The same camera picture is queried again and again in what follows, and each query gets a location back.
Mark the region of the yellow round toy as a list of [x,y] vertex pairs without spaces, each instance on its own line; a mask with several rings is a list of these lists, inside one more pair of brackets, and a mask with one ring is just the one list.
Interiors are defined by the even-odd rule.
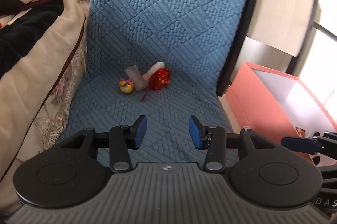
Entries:
[[130,79],[121,79],[118,86],[124,94],[130,94],[134,91],[134,83]]

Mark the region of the pink storage box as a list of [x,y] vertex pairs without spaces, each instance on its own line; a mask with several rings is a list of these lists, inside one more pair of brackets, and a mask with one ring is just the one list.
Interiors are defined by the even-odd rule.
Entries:
[[336,132],[336,122],[299,78],[268,67],[243,62],[224,97],[240,127],[275,143]]

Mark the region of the red glittery ornament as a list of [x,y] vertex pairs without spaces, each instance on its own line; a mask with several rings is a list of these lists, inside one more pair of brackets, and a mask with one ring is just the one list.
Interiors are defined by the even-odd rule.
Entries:
[[162,68],[156,71],[148,82],[146,92],[141,99],[143,102],[146,98],[146,95],[149,91],[161,92],[163,88],[168,88],[171,80],[171,70],[167,68]]

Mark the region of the floral beige cushion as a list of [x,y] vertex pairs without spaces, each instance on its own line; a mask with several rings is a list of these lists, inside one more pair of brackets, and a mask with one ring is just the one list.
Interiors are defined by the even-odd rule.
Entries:
[[84,75],[89,0],[53,0],[1,19],[1,216],[21,207],[13,176],[51,147]]

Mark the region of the white tube toy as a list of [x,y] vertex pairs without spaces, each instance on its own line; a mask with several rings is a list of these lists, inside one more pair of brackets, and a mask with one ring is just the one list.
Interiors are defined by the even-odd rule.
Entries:
[[147,73],[142,75],[142,78],[148,82],[153,74],[155,74],[158,70],[165,68],[164,62],[157,62],[155,63]]

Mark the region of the blue quilted sofa cover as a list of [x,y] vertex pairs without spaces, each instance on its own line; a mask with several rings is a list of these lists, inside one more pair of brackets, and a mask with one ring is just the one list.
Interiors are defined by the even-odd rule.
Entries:
[[[230,128],[217,96],[217,81],[229,54],[246,0],[91,0],[87,71],[71,102],[64,140],[84,128],[107,132],[147,118],[138,162],[196,162],[189,117]],[[137,65],[143,75],[157,62],[171,70],[168,88],[124,94],[121,79]]]

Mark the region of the white side cabinet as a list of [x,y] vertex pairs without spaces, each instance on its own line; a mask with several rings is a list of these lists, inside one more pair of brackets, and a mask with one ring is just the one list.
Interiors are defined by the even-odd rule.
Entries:
[[298,76],[320,28],[323,0],[257,0],[235,65],[255,63]]

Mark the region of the black sofa frame edge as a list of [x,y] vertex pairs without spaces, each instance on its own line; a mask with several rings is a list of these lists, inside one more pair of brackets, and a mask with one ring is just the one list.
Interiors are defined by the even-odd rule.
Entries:
[[217,81],[217,96],[222,96],[226,92],[228,85],[230,85],[230,77],[234,71],[236,62],[245,41],[245,37],[249,30],[256,3],[257,0],[246,0],[245,2],[238,28],[229,50],[229,54],[226,58],[221,73],[219,74]]

